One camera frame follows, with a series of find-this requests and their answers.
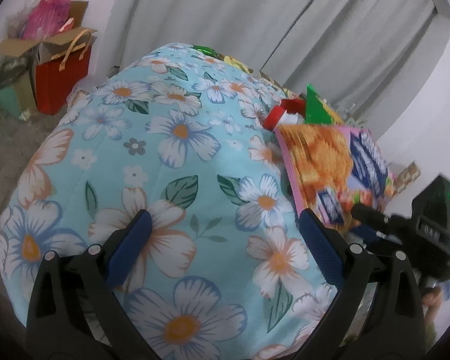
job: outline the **open cardboard box flap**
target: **open cardboard box flap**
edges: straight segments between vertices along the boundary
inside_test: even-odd
[[[0,56],[19,57],[40,43],[58,46],[70,43],[82,30],[87,29],[81,26],[87,6],[88,1],[71,2],[70,17],[73,17],[74,19],[73,28],[71,30],[42,40],[6,39],[0,43]]]

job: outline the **red gift bag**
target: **red gift bag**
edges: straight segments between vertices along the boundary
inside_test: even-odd
[[[88,35],[87,42],[76,47],[75,44],[84,35]],[[91,40],[91,30],[83,30],[70,43],[66,52],[56,54],[51,57],[51,61],[35,67],[35,97],[40,112],[56,114],[65,104],[73,86],[88,74]]]

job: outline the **bed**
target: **bed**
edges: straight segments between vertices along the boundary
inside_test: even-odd
[[[260,124],[285,97],[177,43],[74,104],[0,216],[0,272],[18,319],[46,251],[102,244],[147,209],[152,236],[115,294],[161,358],[296,351],[336,290],[296,228],[281,151]]]

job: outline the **small gray flower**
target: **small gray flower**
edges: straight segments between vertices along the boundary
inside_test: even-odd
[[[130,138],[129,142],[125,142],[123,146],[125,146],[128,149],[128,154],[130,155],[144,155],[145,154],[145,148],[144,146],[147,143],[144,140],[137,141],[135,138]]]

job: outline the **cardboard box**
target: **cardboard box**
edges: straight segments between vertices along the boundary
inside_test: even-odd
[[[82,27],[82,20],[88,6],[88,1],[72,1],[70,6],[70,17],[73,17],[73,29],[66,31],[50,38],[43,40],[22,40],[22,39],[6,39],[0,43],[0,56],[20,57],[27,51],[36,47],[36,64],[43,64],[50,61],[53,57],[58,58],[60,53],[66,52],[68,45],[75,37],[86,28]],[[73,51],[80,50],[85,47],[85,42],[78,41]]]

